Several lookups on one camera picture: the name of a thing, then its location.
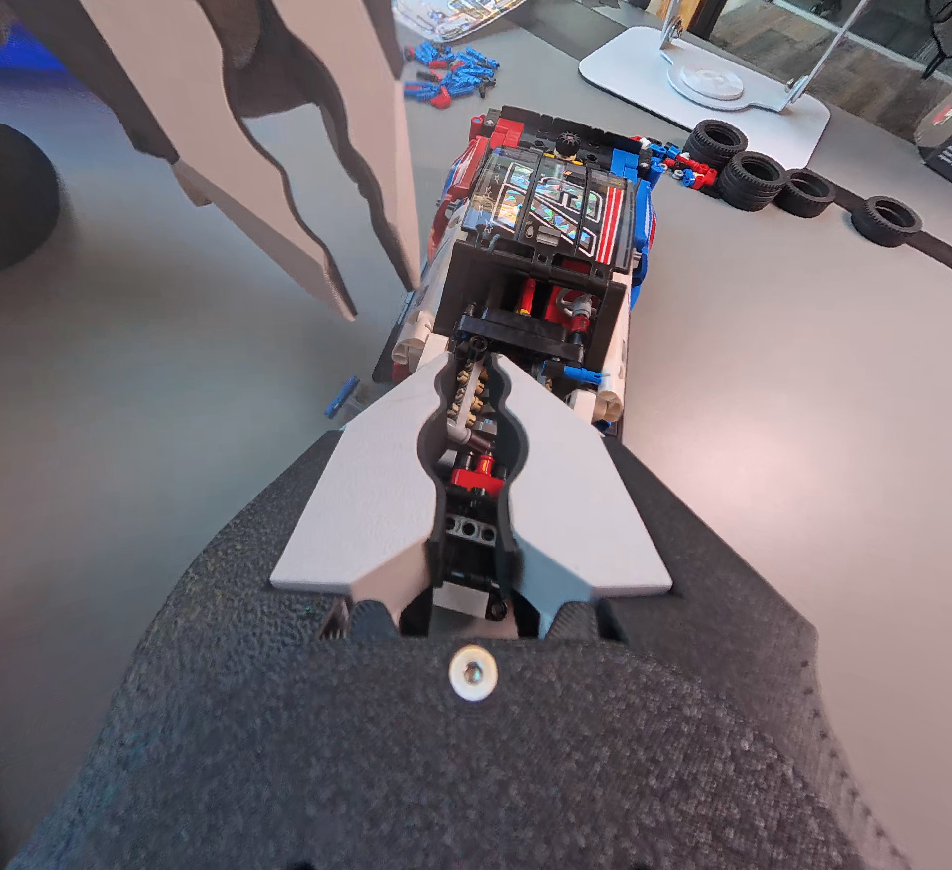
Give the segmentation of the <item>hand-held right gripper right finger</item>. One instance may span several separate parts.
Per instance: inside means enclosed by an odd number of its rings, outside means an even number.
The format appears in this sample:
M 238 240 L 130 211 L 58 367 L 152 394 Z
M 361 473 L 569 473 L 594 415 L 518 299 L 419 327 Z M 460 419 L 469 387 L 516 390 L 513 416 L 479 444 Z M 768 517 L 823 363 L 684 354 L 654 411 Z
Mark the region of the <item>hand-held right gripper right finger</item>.
M 654 596 L 669 575 L 601 433 L 503 355 L 503 415 L 519 444 L 507 483 L 515 590 L 544 637 L 567 602 Z

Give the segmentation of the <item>pile of mixed bricks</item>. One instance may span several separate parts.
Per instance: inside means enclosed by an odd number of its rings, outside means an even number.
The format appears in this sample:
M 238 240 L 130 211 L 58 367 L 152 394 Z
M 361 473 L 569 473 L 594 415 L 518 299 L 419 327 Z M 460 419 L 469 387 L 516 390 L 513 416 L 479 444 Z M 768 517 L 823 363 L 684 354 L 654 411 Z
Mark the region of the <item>pile of mixed bricks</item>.
M 684 150 L 669 142 L 660 142 L 647 137 L 633 137 L 640 144 L 640 156 L 649 158 L 649 181 L 656 185 L 661 174 L 669 174 L 684 186 L 694 191 L 715 186 L 719 170 L 704 162 L 697 162 Z

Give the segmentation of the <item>brick-built toy race car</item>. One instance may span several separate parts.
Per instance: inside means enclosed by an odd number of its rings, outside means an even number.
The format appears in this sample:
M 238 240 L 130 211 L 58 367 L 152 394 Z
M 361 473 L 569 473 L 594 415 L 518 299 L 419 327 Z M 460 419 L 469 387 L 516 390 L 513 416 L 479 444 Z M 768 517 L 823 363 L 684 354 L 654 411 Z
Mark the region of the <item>brick-built toy race car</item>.
M 445 450 L 435 475 L 445 513 L 434 606 L 512 621 L 518 550 L 507 483 L 519 444 L 503 415 L 503 355 L 607 442 L 625 414 L 627 340 L 655 217 L 640 144 L 516 107 L 471 122 L 431 228 L 420 288 L 408 296 L 374 380 L 394 385 L 449 354 Z

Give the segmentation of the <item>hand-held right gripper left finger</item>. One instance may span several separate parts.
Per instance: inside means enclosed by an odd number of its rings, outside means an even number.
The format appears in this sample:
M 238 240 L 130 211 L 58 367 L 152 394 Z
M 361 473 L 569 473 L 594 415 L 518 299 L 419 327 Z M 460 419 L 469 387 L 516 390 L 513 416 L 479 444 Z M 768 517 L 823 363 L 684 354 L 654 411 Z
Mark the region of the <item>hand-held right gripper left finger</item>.
M 430 586 L 424 546 L 437 491 L 419 456 L 423 427 L 443 417 L 435 356 L 341 431 L 288 543 L 273 587 L 381 602 L 395 623 Z

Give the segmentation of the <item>pile of blue pins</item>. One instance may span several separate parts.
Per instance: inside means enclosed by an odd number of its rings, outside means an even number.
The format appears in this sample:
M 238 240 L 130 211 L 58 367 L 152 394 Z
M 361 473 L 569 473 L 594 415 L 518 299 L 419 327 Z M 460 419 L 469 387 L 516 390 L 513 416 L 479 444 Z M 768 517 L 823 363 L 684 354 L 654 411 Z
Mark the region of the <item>pile of blue pins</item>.
M 404 98 L 445 110 L 459 99 L 486 98 L 497 84 L 500 63 L 471 46 L 422 41 L 402 48 L 403 62 L 413 66 L 403 83 Z

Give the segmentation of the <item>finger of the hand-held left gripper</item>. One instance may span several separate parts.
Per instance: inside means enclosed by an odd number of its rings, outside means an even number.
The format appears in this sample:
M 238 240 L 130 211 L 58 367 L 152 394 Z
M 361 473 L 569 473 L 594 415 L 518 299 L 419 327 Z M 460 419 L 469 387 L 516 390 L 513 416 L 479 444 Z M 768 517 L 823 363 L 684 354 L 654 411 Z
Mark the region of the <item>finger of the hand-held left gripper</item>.
M 283 167 L 235 115 L 224 50 L 197 0 L 78 0 L 199 189 L 293 281 L 344 320 L 356 309 L 327 248 L 303 223 Z
M 271 0 L 323 77 L 322 103 L 340 161 L 371 209 L 378 241 L 407 290 L 421 278 L 420 230 L 402 86 L 364 0 Z

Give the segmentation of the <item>silver monitor stand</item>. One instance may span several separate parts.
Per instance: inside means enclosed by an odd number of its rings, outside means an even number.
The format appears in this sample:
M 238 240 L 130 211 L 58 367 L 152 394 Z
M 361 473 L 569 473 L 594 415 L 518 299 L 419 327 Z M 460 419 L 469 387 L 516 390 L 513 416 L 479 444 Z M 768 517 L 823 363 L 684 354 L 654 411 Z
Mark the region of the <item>silver monitor stand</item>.
M 807 88 L 873 1 L 859 0 L 812 69 L 787 82 L 690 42 L 674 9 L 660 29 L 630 27 L 594 50 L 579 72 L 591 85 L 687 129 L 727 115 L 755 146 L 790 168 L 809 160 L 829 122 L 828 107 Z

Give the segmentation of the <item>black tripod legs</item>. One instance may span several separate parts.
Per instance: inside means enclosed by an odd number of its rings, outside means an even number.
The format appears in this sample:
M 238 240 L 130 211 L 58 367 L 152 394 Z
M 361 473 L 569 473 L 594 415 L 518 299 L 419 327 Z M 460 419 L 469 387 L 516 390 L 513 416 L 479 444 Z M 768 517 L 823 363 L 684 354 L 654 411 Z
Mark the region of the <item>black tripod legs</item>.
M 922 71 L 921 79 L 926 80 L 936 74 L 941 65 L 950 59 L 950 52 L 945 49 L 939 28 L 951 20 L 951 0 L 946 0 L 940 8 L 933 7 L 933 0 L 923 0 L 923 5 L 929 25 L 930 39 L 934 44 L 933 56 Z

